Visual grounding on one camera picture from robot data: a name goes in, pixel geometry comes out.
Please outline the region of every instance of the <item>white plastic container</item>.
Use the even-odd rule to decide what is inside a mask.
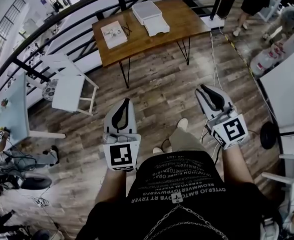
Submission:
[[[284,52],[273,44],[270,48],[262,50],[250,62],[250,68],[257,77],[263,75],[264,71],[274,66],[283,59]]]
[[[144,26],[144,20],[162,16],[161,10],[152,1],[136,3],[132,6],[132,12],[142,26]]]
[[[170,31],[170,26],[163,19],[161,10],[152,1],[133,5],[132,12],[140,24],[145,26],[150,37]]]

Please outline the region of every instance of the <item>foot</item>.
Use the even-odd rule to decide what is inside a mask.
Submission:
[[[188,127],[188,119],[187,118],[181,119],[177,124],[177,128],[181,128],[184,131],[187,130],[187,127]]]
[[[268,37],[269,37],[269,35],[268,35],[267,33],[264,33],[264,34],[262,35],[262,38],[263,38],[264,40],[267,40]]]
[[[155,148],[153,149],[153,151],[152,151],[153,154],[161,153],[161,152],[163,152],[163,151],[162,151],[162,149],[159,148],[159,147],[155,147]]]
[[[53,145],[53,146],[51,146],[50,151],[54,151],[57,153],[57,162],[55,164],[53,164],[53,163],[50,164],[50,166],[52,167],[54,165],[57,165],[60,162],[59,161],[59,150],[58,150],[57,146]]]
[[[238,37],[238,36],[239,36],[239,33],[240,33],[240,30],[241,30],[241,29],[240,29],[239,27],[237,27],[236,30],[232,33],[233,36],[234,36],[234,37]]]
[[[248,30],[248,25],[247,25],[247,23],[242,24],[242,27],[243,27],[245,30]]]

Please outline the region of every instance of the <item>white cable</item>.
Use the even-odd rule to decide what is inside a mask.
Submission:
[[[210,40],[211,40],[211,55],[212,55],[213,68],[214,68],[214,70],[213,70],[213,86],[215,86],[215,76],[217,75],[218,83],[219,83],[220,88],[221,88],[221,90],[222,90],[221,83],[220,83],[220,79],[219,79],[219,75],[218,75],[218,71],[217,71],[217,66],[216,66],[216,60],[215,60],[214,49],[213,49],[212,32],[210,32]]]
[[[214,49],[213,49],[213,39],[212,39],[212,32],[210,32],[210,40],[211,40],[211,55],[212,55],[212,61],[213,61],[213,86],[215,86],[216,84],[216,75],[217,75],[217,79],[218,79],[218,83],[220,85],[220,88],[222,90],[221,84],[220,84],[220,80],[219,80],[219,76],[218,76],[218,72],[217,72],[217,67],[216,67],[216,61],[215,61],[215,54],[214,54]],[[200,140],[202,140],[203,134],[205,131],[205,126],[202,129],[202,133],[201,133],[201,138]]]
[[[215,155],[215,152],[216,152],[216,148],[219,146],[219,143],[215,146],[215,149],[213,150],[213,153],[212,153],[212,156],[211,158],[213,158],[213,156]]]

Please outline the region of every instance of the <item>white desk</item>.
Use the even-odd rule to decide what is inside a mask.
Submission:
[[[260,78],[281,133],[294,131],[294,53]],[[294,136],[281,137],[283,154],[294,154]]]
[[[10,142],[18,144],[27,137],[55,138],[64,139],[65,134],[34,131],[29,129],[29,119],[27,110],[27,82],[26,75],[23,73],[10,88],[4,92],[0,98],[9,100],[6,108],[1,108],[0,104],[0,128],[6,127],[11,131]]]

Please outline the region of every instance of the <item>white box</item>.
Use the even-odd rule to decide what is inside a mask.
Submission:
[[[145,19],[144,24],[150,37],[153,37],[158,33],[167,33],[170,31],[169,25],[161,15]]]
[[[136,3],[132,6],[132,12],[143,26],[144,20],[155,16],[162,16],[161,10],[152,1]]]
[[[128,41],[118,21],[103,26],[101,32],[109,49]]]

